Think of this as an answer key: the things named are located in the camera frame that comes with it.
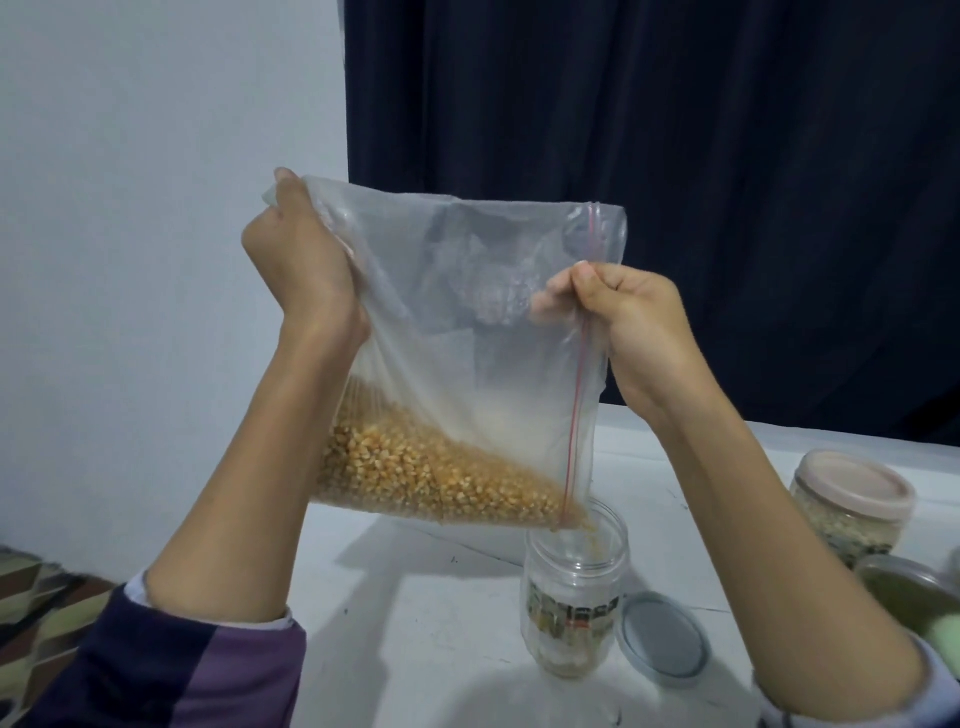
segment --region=striped sleeve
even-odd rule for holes
[[[288,726],[306,635],[172,617],[116,590],[21,726]]]

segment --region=white wall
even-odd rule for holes
[[[276,342],[240,232],[345,179],[336,0],[0,3],[0,543],[125,577]]]

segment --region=right hand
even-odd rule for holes
[[[572,296],[609,328],[620,394],[650,426],[666,426],[687,402],[718,389],[671,280],[623,265],[580,262],[548,281],[534,306],[544,310]]]

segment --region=sleeve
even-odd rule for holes
[[[918,637],[927,663],[927,681],[921,693],[900,713],[862,723],[826,723],[780,711],[760,692],[762,721],[767,728],[960,728],[960,683],[933,648]]]
[[[137,577],[19,725],[285,728],[305,653],[289,615],[266,625],[181,619],[149,606]]]

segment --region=clear plastic bag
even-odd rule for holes
[[[435,522],[580,525],[606,341],[580,310],[534,322],[530,300],[578,260],[620,262],[624,210],[304,180],[361,272],[372,324],[315,500]]]

